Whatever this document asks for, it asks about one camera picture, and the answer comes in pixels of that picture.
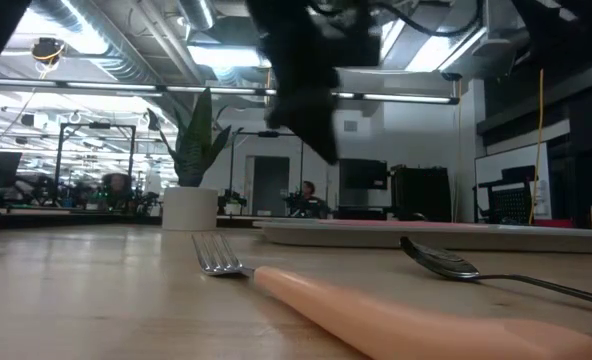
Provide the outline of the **white plant pot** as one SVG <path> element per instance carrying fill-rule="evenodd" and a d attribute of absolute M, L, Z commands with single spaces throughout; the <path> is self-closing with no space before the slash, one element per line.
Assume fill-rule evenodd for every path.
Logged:
<path fill-rule="evenodd" d="M 211 231 L 217 227 L 218 192 L 198 187 L 171 187 L 163 195 L 162 228 Z"/>

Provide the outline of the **pink plate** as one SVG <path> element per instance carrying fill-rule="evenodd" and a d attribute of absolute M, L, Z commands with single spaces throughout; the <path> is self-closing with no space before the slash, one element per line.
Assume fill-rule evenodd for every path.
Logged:
<path fill-rule="evenodd" d="M 463 227 L 463 228 L 477 228 L 482 227 L 480 224 L 467 223 L 448 223 L 448 222 L 427 222 L 427 221 L 382 221 L 382 220 L 342 220 L 342 219 L 328 219 L 317 220 L 318 223 L 342 225 L 342 226 L 378 226 L 378 227 Z"/>

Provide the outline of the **person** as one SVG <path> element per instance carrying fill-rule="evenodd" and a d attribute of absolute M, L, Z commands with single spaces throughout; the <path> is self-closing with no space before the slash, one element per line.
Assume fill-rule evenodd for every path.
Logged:
<path fill-rule="evenodd" d="M 100 194 L 108 210 L 123 210 L 131 199 L 131 192 L 131 177 L 128 174 L 108 173 L 102 177 Z"/>
<path fill-rule="evenodd" d="M 328 213 L 326 203 L 315 195 L 316 187 L 311 181 L 302 183 L 300 212 L 304 217 L 325 219 Z"/>

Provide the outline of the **black mesh chair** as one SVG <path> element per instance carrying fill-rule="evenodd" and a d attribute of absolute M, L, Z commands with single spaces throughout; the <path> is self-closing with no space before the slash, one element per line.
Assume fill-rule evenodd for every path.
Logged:
<path fill-rule="evenodd" d="M 487 224 L 526 225 L 532 210 L 530 184 L 538 179 L 534 165 L 505 168 L 501 178 L 477 184 L 474 195 L 474 219 Z M 478 191 L 487 192 L 488 208 L 478 202 Z"/>

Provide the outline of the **grey door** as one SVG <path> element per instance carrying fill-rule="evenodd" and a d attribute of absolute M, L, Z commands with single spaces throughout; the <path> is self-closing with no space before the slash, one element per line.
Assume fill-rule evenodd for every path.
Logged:
<path fill-rule="evenodd" d="M 288 157 L 256 156 L 252 188 L 252 214 L 266 217 L 286 215 L 284 198 L 289 193 Z"/>

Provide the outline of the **background workbench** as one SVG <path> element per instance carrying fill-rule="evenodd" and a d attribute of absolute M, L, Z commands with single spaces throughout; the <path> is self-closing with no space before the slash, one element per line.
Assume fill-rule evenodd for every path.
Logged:
<path fill-rule="evenodd" d="M 0 230 L 91 225 L 161 225 L 161 217 L 105 213 L 1 213 Z"/>

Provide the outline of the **green snake plant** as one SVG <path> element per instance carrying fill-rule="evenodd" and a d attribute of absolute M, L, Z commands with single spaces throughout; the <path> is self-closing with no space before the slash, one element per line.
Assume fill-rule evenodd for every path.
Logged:
<path fill-rule="evenodd" d="M 162 142 L 174 162 L 174 171 L 180 187 L 199 187 L 205 173 L 213 165 L 219 154 L 233 142 L 233 138 L 241 131 L 233 131 L 231 126 L 214 133 L 214 117 L 211 89 L 205 89 L 194 106 L 192 117 L 187 125 L 181 123 L 180 114 L 175 112 L 177 137 L 172 147 L 164 132 L 160 129 L 159 118 L 151 110 L 147 110 L 149 125 L 157 130 Z"/>

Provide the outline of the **black cabinet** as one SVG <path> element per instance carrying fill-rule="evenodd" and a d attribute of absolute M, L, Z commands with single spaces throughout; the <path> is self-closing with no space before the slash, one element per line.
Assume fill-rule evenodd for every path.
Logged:
<path fill-rule="evenodd" d="M 393 168 L 392 210 L 400 221 L 451 222 L 448 171 L 444 167 Z"/>

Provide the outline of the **white whiteboard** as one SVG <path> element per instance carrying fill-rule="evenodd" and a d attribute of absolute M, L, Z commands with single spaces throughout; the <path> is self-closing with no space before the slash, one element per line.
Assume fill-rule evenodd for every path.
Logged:
<path fill-rule="evenodd" d="M 539 154 L 539 169 L 535 219 L 551 220 L 551 181 L 549 178 L 547 145 L 545 143 L 541 143 L 540 146 L 532 144 L 477 158 L 475 160 L 476 183 L 480 187 L 483 183 L 501 180 L 503 178 L 502 171 L 506 169 L 526 166 L 532 166 L 534 168 L 536 166 L 537 154 Z M 530 176 L 534 175 L 533 168 L 531 169 Z M 479 205 L 483 209 L 487 209 L 487 192 L 480 187 L 477 195 Z"/>

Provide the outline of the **fork with peach plastic handle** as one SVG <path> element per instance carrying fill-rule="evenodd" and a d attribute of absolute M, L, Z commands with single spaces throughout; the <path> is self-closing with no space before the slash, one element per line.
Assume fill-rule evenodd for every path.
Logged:
<path fill-rule="evenodd" d="M 592 360 L 592 338 L 532 320 L 471 318 L 382 301 L 270 266 L 244 266 L 215 232 L 191 236 L 209 276 L 242 275 L 375 360 Z"/>

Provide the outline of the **metal spoon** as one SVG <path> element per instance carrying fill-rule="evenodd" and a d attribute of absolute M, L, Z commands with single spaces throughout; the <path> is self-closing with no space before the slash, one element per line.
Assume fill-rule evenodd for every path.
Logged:
<path fill-rule="evenodd" d="M 420 245 L 419 243 L 413 242 L 406 237 L 401 237 L 399 244 L 400 248 L 405 252 L 405 254 L 420 264 L 422 267 L 450 280 L 463 282 L 478 282 L 482 280 L 512 280 L 541 287 L 592 303 L 592 293 L 587 291 L 578 290 L 523 275 L 484 275 L 481 274 L 479 270 L 470 262 L 453 253 L 447 252 L 444 249 L 434 249 Z"/>

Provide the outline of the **black screen on stand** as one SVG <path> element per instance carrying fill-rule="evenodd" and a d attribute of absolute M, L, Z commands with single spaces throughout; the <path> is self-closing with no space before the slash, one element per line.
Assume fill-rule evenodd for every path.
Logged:
<path fill-rule="evenodd" d="M 361 190 L 386 190 L 388 169 L 385 161 L 341 159 L 340 187 Z"/>

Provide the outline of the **grey serving tray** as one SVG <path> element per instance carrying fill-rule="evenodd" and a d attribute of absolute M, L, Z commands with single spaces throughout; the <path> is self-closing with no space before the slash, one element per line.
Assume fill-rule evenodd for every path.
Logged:
<path fill-rule="evenodd" d="M 592 254 L 592 230 L 480 224 L 482 227 L 378 227 L 318 223 L 321 219 L 278 219 L 253 223 L 266 239 L 282 245 L 383 248 L 401 237 L 454 251 L 514 251 Z"/>

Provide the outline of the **black metal frame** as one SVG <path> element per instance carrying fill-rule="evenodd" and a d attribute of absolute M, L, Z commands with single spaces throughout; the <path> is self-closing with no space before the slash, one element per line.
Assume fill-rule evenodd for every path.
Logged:
<path fill-rule="evenodd" d="M 302 179 L 303 143 L 295 135 L 271 130 L 241 131 L 235 137 L 229 151 L 229 190 L 236 191 L 247 199 L 247 206 L 242 212 L 242 215 L 246 216 L 256 216 L 252 214 L 254 158 L 256 156 L 289 158 L 289 193 L 298 188 L 298 181 Z"/>
<path fill-rule="evenodd" d="M 75 131 L 72 132 L 74 134 L 78 129 L 87 127 L 90 129 L 103 129 L 108 130 L 112 128 L 117 129 L 129 129 L 131 131 L 131 135 L 127 137 L 130 142 L 130 152 L 128 157 L 128 177 L 129 179 L 132 178 L 133 173 L 133 164 L 134 164 L 134 154 L 135 154 L 135 144 L 136 144 L 136 133 L 137 127 L 136 125 L 121 125 L 121 124 L 112 124 L 109 122 L 100 122 L 95 121 L 91 123 L 72 123 L 72 122 L 65 122 L 60 124 L 60 131 L 58 136 L 58 147 L 56 153 L 56 165 L 55 165 L 55 173 L 54 173 L 54 186 L 53 186 L 53 193 L 52 193 L 52 204 L 54 206 L 59 205 L 59 181 L 60 181 L 60 173 L 61 173 L 61 163 L 62 163 L 62 155 L 63 155 L 63 146 L 65 143 L 65 131 L 68 127 L 75 127 Z"/>

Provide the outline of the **long ceiling light bar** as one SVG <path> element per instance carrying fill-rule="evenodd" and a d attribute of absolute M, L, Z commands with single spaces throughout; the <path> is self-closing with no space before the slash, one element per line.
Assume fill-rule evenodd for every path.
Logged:
<path fill-rule="evenodd" d="M 73 90 L 74 92 L 105 91 L 121 94 L 133 94 L 134 96 L 147 96 L 148 94 L 158 96 L 162 95 L 163 93 L 202 93 L 206 89 L 206 86 L 0 78 L 0 88 L 18 91 L 21 91 L 25 88 L 37 90 L 66 89 Z M 275 89 L 220 86 L 211 87 L 211 93 L 215 95 L 258 97 L 275 97 L 277 95 L 277 91 Z M 345 101 L 416 103 L 429 105 L 457 105 L 460 103 L 459 97 L 427 96 L 416 94 L 384 94 L 336 91 L 333 92 L 332 95 L 340 100 Z"/>

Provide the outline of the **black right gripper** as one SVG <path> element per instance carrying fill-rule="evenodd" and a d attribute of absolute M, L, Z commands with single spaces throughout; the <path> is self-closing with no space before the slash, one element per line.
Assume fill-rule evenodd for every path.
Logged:
<path fill-rule="evenodd" d="M 339 86 L 339 77 L 328 38 L 310 11 L 326 17 L 329 26 L 345 36 L 354 31 L 356 11 L 324 10 L 316 0 L 245 0 L 245 4 L 276 80 L 268 127 L 289 129 L 326 163 L 335 165 L 339 156 L 331 90 Z"/>

